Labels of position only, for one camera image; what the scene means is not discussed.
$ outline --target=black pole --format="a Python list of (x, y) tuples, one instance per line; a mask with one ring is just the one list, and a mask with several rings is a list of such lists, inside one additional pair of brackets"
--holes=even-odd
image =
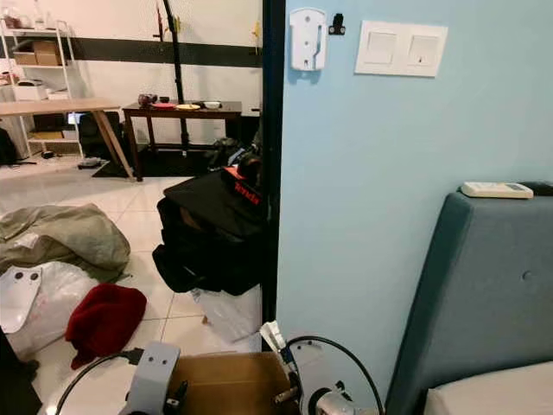
[[(184, 92), (182, 91), (181, 50), (179, 49), (179, 39), (175, 29), (175, 19), (173, 18), (173, 13), (171, 13), (169, 1), (163, 0), (163, 5), (165, 6), (165, 12), (167, 13), (169, 31), (171, 32), (171, 39), (173, 41), (176, 96), (179, 100), (179, 104), (184, 104)], [(187, 120), (181, 118), (181, 143), (184, 151), (188, 150), (188, 137)]]
[(265, 234), (263, 321), (277, 315), (278, 227), (283, 131), (284, 34), (286, 0), (263, 1), (263, 208)]

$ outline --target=dark floor mat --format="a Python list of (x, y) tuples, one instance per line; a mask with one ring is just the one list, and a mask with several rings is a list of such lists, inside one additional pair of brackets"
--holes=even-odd
[[(190, 177), (207, 172), (208, 160), (204, 151), (189, 151), (183, 157), (180, 151), (158, 151), (153, 153), (143, 150), (138, 153), (144, 177)], [(122, 166), (113, 161), (107, 163), (92, 177), (126, 177)]]

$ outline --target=white mattress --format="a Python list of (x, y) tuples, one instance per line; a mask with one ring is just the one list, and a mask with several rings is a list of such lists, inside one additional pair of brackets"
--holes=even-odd
[(424, 415), (553, 414), (553, 361), (430, 389)]

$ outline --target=wooden table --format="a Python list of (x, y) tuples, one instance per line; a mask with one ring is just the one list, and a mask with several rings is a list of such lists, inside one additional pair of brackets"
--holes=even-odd
[[(187, 104), (192, 104), (193, 101), (187, 101)], [(152, 125), (152, 118), (196, 118), (196, 119), (224, 119), (226, 129), (229, 130), (231, 124), (236, 125), (237, 140), (239, 141), (242, 134), (242, 103), (237, 101), (222, 101), (221, 107), (215, 110), (208, 110), (207, 108), (200, 108), (199, 110), (162, 110), (155, 108), (151, 105), (140, 106), (138, 103), (131, 104), (123, 108), (125, 128), (127, 129), (127, 136), (129, 137), (130, 151), (134, 160), (135, 173), (139, 182), (143, 179), (142, 165), (138, 158), (137, 140), (135, 139), (135, 132), (132, 126), (132, 117), (144, 117), (148, 124), (149, 146), (152, 151), (156, 149), (182, 149), (188, 150), (189, 143), (186, 140), (182, 144), (156, 144), (154, 138), (154, 127)]]
[(103, 98), (56, 99), (42, 101), (17, 101), (0, 103), (0, 117), (18, 115), (55, 114), (59, 112), (91, 112), (98, 124), (105, 145), (110, 151), (115, 163), (123, 164), (124, 170), (130, 179), (133, 179), (132, 170), (127, 163), (119, 140), (117, 139), (104, 110), (118, 110), (119, 105)]

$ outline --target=red knit hat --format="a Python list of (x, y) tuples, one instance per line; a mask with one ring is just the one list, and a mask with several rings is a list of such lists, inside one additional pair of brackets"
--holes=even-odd
[(134, 288), (100, 284), (73, 311), (66, 340), (77, 349), (71, 369), (123, 350), (146, 310), (146, 297)]

